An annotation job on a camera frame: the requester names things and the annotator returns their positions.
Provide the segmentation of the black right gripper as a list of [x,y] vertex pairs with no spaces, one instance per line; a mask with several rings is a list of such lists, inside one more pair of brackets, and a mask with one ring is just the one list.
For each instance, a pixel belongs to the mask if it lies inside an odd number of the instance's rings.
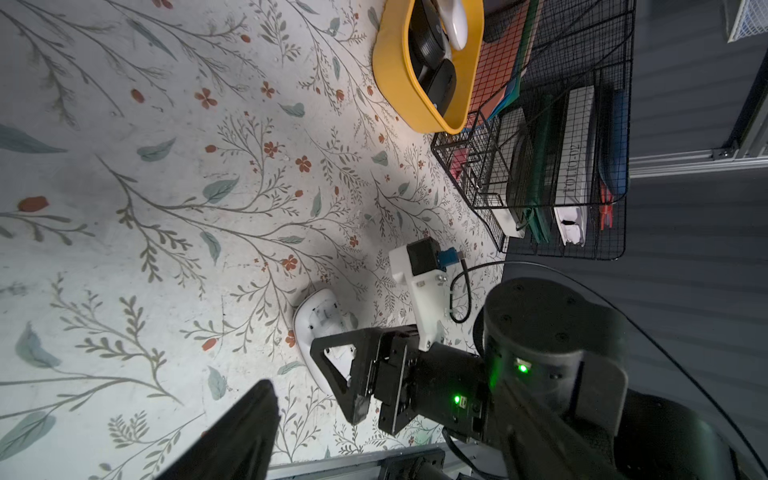
[[[316,338],[310,355],[352,425],[366,418],[373,395],[381,402],[378,427],[387,434],[420,416],[462,441],[482,440],[490,409],[483,360],[441,343],[422,351],[418,343],[413,328],[366,328]],[[335,348],[351,354],[346,373],[327,355]]]

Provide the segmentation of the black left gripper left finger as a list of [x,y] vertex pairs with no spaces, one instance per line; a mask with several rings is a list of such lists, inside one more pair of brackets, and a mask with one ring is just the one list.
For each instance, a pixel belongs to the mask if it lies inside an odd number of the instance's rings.
[[264,479],[278,425],[278,399],[273,384],[261,380],[159,479]]

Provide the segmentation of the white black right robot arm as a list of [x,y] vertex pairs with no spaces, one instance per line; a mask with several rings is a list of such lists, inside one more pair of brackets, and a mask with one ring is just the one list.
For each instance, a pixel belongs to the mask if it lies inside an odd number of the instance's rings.
[[511,479],[749,477],[693,410],[630,388],[620,311],[522,277],[493,288],[478,321],[475,355],[421,350],[413,326],[323,336],[310,354],[349,422],[378,400],[385,433],[424,417],[499,450]]

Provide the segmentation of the black mouse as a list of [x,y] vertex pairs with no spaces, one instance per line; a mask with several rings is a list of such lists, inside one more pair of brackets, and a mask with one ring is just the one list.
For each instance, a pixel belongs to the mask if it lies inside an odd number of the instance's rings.
[[456,70],[449,59],[443,59],[437,67],[427,67],[419,77],[419,84],[431,104],[444,115],[456,89]]
[[415,1],[409,23],[409,51],[424,68],[436,70],[445,59],[443,28],[431,1]]

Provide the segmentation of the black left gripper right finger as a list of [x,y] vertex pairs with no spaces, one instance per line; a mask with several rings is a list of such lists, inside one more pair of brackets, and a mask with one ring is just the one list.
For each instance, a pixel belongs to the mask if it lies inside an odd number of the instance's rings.
[[613,439],[579,418],[562,419],[517,379],[492,393],[492,425],[511,479],[621,479]]

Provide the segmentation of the white mouse blue accent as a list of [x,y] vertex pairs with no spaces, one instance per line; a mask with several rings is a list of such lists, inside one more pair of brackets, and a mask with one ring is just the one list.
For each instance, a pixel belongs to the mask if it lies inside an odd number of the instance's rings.
[[437,0],[437,8],[451,47],[463,50],[468,40],[468,21],[461,0]]

